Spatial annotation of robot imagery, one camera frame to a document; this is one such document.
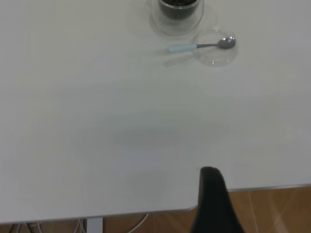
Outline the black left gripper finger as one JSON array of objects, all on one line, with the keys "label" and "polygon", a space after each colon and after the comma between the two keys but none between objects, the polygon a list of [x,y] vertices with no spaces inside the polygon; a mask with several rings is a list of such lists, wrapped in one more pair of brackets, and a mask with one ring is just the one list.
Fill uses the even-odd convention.
[{"label": "black left gripper finger", "polygon": [[225,180],[215,167],[200,170],[197,214],[192,233],[242,233]]}]

